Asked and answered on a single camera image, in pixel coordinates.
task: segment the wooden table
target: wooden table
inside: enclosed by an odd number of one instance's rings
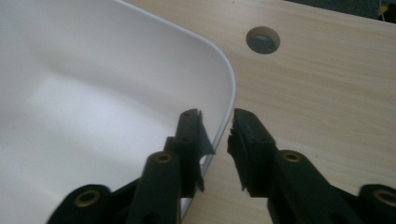
[[[128,0],[202,35],[227,55],[235,107],[255,113],[279,148],[304,153],[340,189],[396,188],[396,26],[281,0]],[[246,44],[266,26],[273,54]],[[272,223],[265,199],[241,191],[223,136],[183,223]]]

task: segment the white tray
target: white tray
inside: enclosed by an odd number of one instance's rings
[[[45,223],[73,189],[138,178],[184,110],[216,147],[234,96],[217,47],[136,7],[2,0],[0,223]]]

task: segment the wood grain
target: wood grain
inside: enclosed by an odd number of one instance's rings
[[[254,112],[279,148],[304,153],[336,187],[396,188],[396,26],[284,1],[128,0],[209,39],[230,59],[236,107]],[[278,51],[253,52],[266,26]],[[223,136],[183,223],[271,223],[266,200],[241,191]]]

